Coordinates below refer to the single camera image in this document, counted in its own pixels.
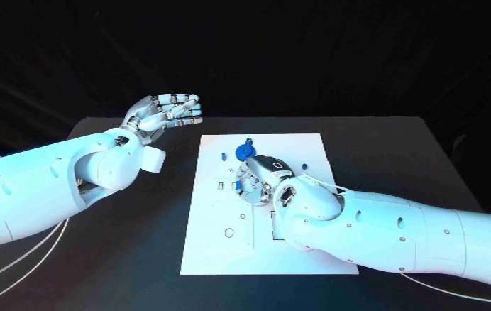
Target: table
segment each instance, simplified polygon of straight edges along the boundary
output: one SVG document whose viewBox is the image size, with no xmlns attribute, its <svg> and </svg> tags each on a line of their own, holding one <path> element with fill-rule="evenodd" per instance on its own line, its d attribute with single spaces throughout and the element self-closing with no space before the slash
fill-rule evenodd
<svg viewBox="0 0 491 311">
<path fill-rule="evenodd" d="M 121 119 L 86 118 L 70 138 Z M 319 133 L 335 182 L 437 207 L 479 205 L 414 117 L 204 118 L 168 129 L 154 146 L 167 152 L 159 174 L 141 171 L 131 186 L 69 221 L 31 276 L 0 297 L 1 310 L 483 310 L 489 304 L 430 290 L 396 273 L 360 275 L 180 276 L 188 205 L 201 134 Z M 37 234 L 0 246 L 1 266 L 38 242 Z M 0 287 L 28 271 L 38 249 L 0 276 Z M 482 283 L 413 275 L 453 292 L 491 298 Z"/>
</svg>

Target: white robotic arm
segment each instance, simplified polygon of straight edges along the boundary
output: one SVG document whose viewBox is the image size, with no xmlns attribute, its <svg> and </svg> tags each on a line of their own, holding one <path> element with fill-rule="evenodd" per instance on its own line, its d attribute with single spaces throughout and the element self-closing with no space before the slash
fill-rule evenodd
<svg viewBox="0 0 491 311">
<path fill-rule="evenodd" d="M 256 188 L 236 190 L 244 201 L 263 206 L 272 200 L 285 241 L 299 251 L 319 249 L 385 272 L 444 273 L 491 284 L 491 215 L 344 188 L 335 194 L 266 156 L 246 160 L 236 178 Z"/>
<path fill-rule="evenodd" d="M 118 128 L 0 158 L 0 244 L 54 226 L 125 189 L 139 169 L 159 172 L 165 152 L 146 145 L 165 127 L 201 122 L 197 100 L 187 94 L 148 96 Z"/>
</svg>

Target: blue object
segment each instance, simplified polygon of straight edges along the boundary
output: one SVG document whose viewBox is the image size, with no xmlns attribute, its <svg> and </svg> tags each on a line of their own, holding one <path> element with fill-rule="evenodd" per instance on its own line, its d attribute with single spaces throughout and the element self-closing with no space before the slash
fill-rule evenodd
<svg viewBox="0 0 491 311">
<path fill-rule="evenodd" d="M 256 149 L 252 146 L 252 139 L 247 138 L 244 140 L 244 144 L 241 144 L 237 147 L 237 150 L 234 151 L 234 156 L 237 160 L 243 162 L 249 157 L 253 157 L 254 155 L 256 155 Z"/>
</svg>

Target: white board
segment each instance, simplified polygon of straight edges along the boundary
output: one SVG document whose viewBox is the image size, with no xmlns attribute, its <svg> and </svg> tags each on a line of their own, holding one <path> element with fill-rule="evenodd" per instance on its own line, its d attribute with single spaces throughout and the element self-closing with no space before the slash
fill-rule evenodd
<svg viewBox="0 0 491 311">
<path fill-rule="evenodd" d="M 328 253 L 319 250 L 300 252 L 277 240 L 272 203 L 252 207 L 234 194 L 231 183 L 241 164 L 234 149 L 247 137 L 257 155 L 279 158 L 296 175 L 305 172 L 334 184 L 319 134 L 203 135 L 181 274 L 358 274 L 357 266 Z"/>
</svg>

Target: robotic arm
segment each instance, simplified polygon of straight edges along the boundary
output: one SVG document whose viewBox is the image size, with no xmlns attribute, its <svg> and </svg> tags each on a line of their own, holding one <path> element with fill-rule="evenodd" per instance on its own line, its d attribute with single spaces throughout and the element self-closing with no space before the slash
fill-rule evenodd
<svg viewBox="0 0 491 311">
<path fill-rule="evenodd" d="M 241 189 L 243 180 L 253 191 Z M 286 163 L 253 156 L 236 192 L 253 206 L 272 201 L 285 241 L 385 272 L 443 273 L 491 284 L 491 215 L 443 209 L 374 192 L 332 193 Z"/>
<path fill-rule="evenodd" d="M 139 169 L 159 172 L 165 152 L 148 144 L 165 127 L 201 122 L 197 100 L 187 94 L 146 96 L 118 128 L 0 158 L 0 244 L 43 231 L 125 189 Z"/>
</svg>

